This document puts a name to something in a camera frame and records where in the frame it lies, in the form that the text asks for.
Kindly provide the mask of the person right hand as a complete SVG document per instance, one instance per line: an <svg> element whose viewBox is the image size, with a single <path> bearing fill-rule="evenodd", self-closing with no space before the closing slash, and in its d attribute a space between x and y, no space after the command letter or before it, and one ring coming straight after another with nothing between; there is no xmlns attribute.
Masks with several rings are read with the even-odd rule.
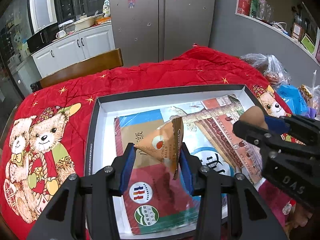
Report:
<svg viewBox="0 0 320 240"><path fill-rule="evenodd" d="M284 226L284 231L289 238L292 229L306 226L308 221L311 219L313 213L304 209L302 205L296 203L289 213L289 218Z"/></svg>

